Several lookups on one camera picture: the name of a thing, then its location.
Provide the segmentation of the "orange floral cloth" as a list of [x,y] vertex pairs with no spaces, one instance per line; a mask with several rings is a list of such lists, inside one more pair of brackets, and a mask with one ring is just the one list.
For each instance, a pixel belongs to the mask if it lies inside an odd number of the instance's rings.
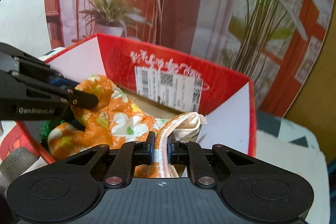
[[54,159],[61,160],[99,144],[118,149],[126,142],[145,141],[152,131],[155,133],[153,164],[137,166],[135,176],[178,177],[175,167],[168,161],[168,137],[174,134],[176,140],[189,140],[194,136],[193,132],[206,123],[203,115],[190,112],[171,119],[155,118],[142,111],[116,84],[102,75],[91,76],[75,89],[97,96],[98,105],[92,110],[71,107],[71,114],[85,127],[84,130],[63,122],[49,133],[47,143]]

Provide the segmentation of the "printed room scene backdrop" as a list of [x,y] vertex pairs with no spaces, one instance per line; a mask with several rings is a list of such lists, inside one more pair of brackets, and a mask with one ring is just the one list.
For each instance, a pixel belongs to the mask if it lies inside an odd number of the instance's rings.
[[335,0],[45,0],[53,47],[96,32],[172,48],[249,76],[256,107],[284,115],[329,30]]

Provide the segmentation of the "white board panel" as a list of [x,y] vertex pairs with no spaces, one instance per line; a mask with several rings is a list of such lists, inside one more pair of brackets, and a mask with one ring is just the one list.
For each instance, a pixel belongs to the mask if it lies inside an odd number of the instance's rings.
[[40,57],[51,50],[44,0],[1,0],[0,40]]

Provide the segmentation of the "white shipping label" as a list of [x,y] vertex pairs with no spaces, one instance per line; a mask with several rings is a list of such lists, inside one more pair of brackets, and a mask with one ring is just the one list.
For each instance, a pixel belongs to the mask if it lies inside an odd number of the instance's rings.
[[181,112],[197,112],[203,80],[186,75],[136,66],[137,94]]

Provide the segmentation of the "grey knitted cloth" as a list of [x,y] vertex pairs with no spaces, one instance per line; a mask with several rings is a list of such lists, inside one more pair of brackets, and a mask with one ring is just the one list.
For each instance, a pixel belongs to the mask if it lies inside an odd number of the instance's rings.
[[38,159],[38,156],[35,156],[25,147],[19,147],[13,150],[1,163],[1,174],[3,174],[8,182],[12,182],[29,169]]

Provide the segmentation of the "red strawberry cardboard box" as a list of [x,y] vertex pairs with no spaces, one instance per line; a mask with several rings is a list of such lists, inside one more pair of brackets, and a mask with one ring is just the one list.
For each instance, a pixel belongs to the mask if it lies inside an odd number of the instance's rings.
[[254,156],[251,80],[165,47],[94,35],[41,61],[1,44],[1,119],[61,119],[47,147],[64,159],[98,144],[115,149],[144,140],[165,123],[176,137],[207,117],[200,143],[222,143]]

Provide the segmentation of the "white patterned tablecloth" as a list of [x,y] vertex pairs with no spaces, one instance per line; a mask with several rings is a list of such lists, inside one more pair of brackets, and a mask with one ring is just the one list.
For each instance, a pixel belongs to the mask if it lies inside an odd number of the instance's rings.
[[198,143],[218,177],[214,189],[195,186],[185,165],[175,178],[132,178],[104,186],[109,145],[56,160],[29,131],[46,165],[16,178],[7,201],[17,223],[328,223],[329,183],[323,153],[256,131],[255,155],[222,143]]

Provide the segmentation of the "tan wooden board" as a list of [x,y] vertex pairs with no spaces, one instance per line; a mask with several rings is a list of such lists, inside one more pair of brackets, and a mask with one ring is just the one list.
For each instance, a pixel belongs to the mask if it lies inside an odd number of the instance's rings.
[[335,160],[335,11],[318,60],[285,118],[314,133],[327,163]]

